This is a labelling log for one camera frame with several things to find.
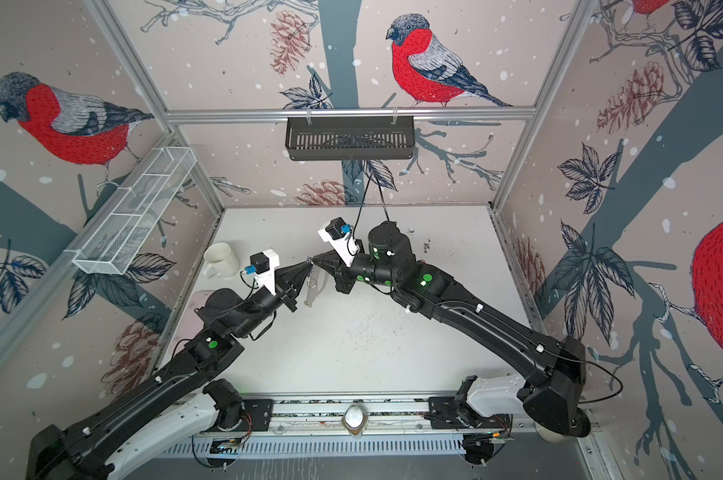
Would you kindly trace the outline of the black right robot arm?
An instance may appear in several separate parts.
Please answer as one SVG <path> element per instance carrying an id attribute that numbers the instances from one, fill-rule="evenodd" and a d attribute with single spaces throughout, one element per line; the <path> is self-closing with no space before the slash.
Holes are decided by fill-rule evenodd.
<path id="1" fill-rule="evenodd" d="M 405 310 L 459 330 L 523 377 L 517 399 L 537 424 L 563 436 L 589 436 L 591 421 L 579 406 L 587 380 L 581 341 L 571 336 L 557 340 L 491 307 L 449 273 L 417 259 L 409 237 L 393 221 L 373 228 L 367 243 L 357 240 L 341 217 L 318 234 L 333 249 L 313 262 L 334 276 L 339 292 L 348 294 L 365 283 Z"/>

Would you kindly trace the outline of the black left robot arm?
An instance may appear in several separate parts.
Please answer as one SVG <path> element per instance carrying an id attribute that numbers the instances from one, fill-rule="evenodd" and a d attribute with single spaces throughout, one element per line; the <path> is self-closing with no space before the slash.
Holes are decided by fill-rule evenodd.
<path id="1" fill-rule="evenodd" d="M 214 291 L 197 312 L 202 329 L 152 377 L 84 420 L 38 433 L 27 478 L 123 479 L 185 438 L 244 423 L 243 397 L 222 374 L 244 352 L 243 339 L 280 307 L 297 308 L 312 269 L 309 261 L 276 269 L 271 285 L 246 298 Z"/>

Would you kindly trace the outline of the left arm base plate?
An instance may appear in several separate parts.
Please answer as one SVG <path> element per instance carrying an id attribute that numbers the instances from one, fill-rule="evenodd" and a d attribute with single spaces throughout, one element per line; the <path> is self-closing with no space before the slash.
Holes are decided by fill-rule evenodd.
<path id="1" fill-rule="evenodd" d="M 221 432 L 267 432 L 271 425 L 275 401 L 273 399 L 245 399 L 215 410 L 214 423 L 202 433 Z"/>

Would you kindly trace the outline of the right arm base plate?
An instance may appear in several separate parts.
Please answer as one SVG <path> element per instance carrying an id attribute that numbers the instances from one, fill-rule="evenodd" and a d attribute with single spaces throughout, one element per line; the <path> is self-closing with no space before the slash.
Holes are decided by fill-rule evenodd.
<path id="1" fill-rule="evenodd" d="M 495 414 L 489 417 L 473 411 L 467 403 L 457 403 L 453 397 L 430 397 L 423 418 L 433 429 L 489 429 L 505 431 L 513 425 L 513 416 Z"/>

